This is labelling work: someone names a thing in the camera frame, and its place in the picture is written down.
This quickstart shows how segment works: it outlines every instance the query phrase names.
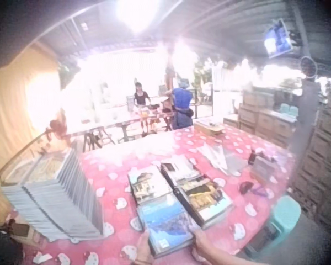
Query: hand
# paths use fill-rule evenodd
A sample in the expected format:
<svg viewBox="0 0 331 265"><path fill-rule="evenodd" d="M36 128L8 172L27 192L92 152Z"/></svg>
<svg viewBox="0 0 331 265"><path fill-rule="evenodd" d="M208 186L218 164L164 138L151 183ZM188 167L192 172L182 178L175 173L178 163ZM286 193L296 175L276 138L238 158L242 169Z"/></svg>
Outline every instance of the hand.
<svg viewBox="0 0 331 265"><path fill-rule="evenodd" d="M150 236L150 231L146 230L138 239L137 242L137 255L136 255L136 264L137 261L151 263L153 262L153 257L151 254L151 249L148 244L148 237Z"/></svg>
<svg viewBox="0 0 331 265"><path fill-rule="evenodd" d="M207 258L213 249L211 241L201 229L195 229L189 226L189 230L195 236L195 248L197 253L203 258Z"/></svg>

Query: ceiling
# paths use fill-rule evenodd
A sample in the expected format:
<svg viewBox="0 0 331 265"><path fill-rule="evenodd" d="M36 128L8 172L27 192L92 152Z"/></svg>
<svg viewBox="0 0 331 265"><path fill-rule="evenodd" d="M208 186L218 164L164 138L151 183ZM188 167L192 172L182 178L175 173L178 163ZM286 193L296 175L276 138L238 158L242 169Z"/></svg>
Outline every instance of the ceiling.
<svg viewBox="0 0 331 265"><path fill-rule="evenodd" d="M274 19L283 18L288 31L298 32L290 0L161 0L156 18L138 35L116 17L116 0L65 2L71 5L59 4L59 10L57 6L45 9L56 13L51 17L51 21L55 20L50 23L51 28L42 29L40 23L39 34L46 32L44 35L39 37L35 31L35 39L49 46L61 60L99 52L149 49L160 41L171 42L179 37L203 56L220 56L229 62L246 57L261 65L272 62L297 67L301 57L301 48L295 47L288 54L268 59L263 44L263 34ZM331 76L331 19L318 1L296 2L319 73ZM73 14L82 8L85 10ZM47 19L45 12L38 13ZM88 30L83 30L82 23L87 24Z"/></svg>

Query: television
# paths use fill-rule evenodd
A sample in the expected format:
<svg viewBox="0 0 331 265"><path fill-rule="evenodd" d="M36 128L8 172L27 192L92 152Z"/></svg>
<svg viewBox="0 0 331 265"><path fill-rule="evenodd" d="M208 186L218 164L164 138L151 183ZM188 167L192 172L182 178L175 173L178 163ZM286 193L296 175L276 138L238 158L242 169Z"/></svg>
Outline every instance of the television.
<svg viewBox="0 0 331 265"><path fill-rule="evenodd" d="M293 50L286 25L283 19L277 20L265 33L265 47L269 58L285 54Z"/></svg>

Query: plastic stool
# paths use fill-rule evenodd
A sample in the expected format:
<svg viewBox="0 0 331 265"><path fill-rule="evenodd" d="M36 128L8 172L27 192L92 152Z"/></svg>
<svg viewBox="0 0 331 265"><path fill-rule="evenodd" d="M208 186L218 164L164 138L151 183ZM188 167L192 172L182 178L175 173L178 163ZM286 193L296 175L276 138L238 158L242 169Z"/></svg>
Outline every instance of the plastic stool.
<svg viewBox="0 0 331 265"><path fill-rule="evenodd" d="M299 109L296 106L291 106L289 108L289 115L293 116L293 117L298 117L299 114Z"/></svg>
<svg viewBox="0 0 331 265"><path fill-rule="evenodd" d="M282 103L281 107L280 107L280 113L288 114L289 113L289 105L286 104L286 103Z"/></svg>
<svg viewBox="0 0 331 265"><path fill-rule="evenodd" d="M267 225L245 247L246 255L255 259L283 242L296 226L301 211L298 202L288 195L282 196L274 206Z"/></svg>
<svg viewBox="0 0 331 265"><path fill-rule="evenodd" d="M302 213L300 205L292 197L281 197L271 213L270 222L279 230L279 236L268 246L277 246L292 232Z"/></svg>

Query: table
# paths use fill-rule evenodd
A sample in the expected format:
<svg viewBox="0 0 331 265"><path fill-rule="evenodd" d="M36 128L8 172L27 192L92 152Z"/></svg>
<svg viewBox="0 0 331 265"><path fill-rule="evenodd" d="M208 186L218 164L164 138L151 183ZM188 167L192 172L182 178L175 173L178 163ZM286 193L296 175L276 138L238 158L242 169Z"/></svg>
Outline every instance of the table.
<svg viewBox="0 0 331 265"><path fill-rule="evenodd" d="M84 135L85 138L88 137L93 144L93 149L94 149L94 144L98 146L97 140L95 139L93 132L94 131L103 131L105 132L105 129L113 128L113 127L120 127L122 128L122 133L124 136L124 141L128 142L129 137L127 135L127 127L130 124L139 122L139 121L144 121L144 120L156 120L159 118L170 118L173 116L173 113L159 113L157 111L153 111L149 114L147 117L141 117L138 114L132 114L132 113L127 113L121 117L119 117L116 120L109 120L107 122L100 122L100 123L89 123L89 124L81 124L76 128L68 128L68 132L65 135L65 138L71 138L71 137L76 137L76 136L81 136Z"/></svg>
<svg viewBox="0 0 331 265"><path fill-rule="evenodd" d="M270 216L271 207L284 194L295 159L286 150L257 136L228 125L224 126L225 134L217 137L206 136L190 127L82 154L81 163L86 177L103 202L105 232L108 236L104 240L81 242L58 240L49 243L42 253L49 253L53 257L63 253L71 264L130 264L128 258L135 257L135 246L141 234L141 227L136 215L136 204L130 193L127 173L133 167L141 169L158 164L173 154L184 153L189 158L196 159L198 168L210 178L224 180L223 190L233 199L236 207L228 217L207 229L206 234L216 247L232 255L237 254L260 230ZM241 195L238 191L240 183L252 180L249 169L246 168L240 177L224 175L211 167L207 159L196 152L196 148L204 142L222 144L244 159L248 159L251 147L262 147L267 155L279 155L281 166L270 178L270 183L265 186L270 196L266 198L250 193ZM245 228L245 235L241 239L234 239L231 229L235 224L242 224ZM88 255L97 257L99 263L85 263L84 257ZM26 259L27 264L30 264L32 256L28 255ZM190 248L184 248L157 259L155 264L198 263L192 258Z"/></svg>

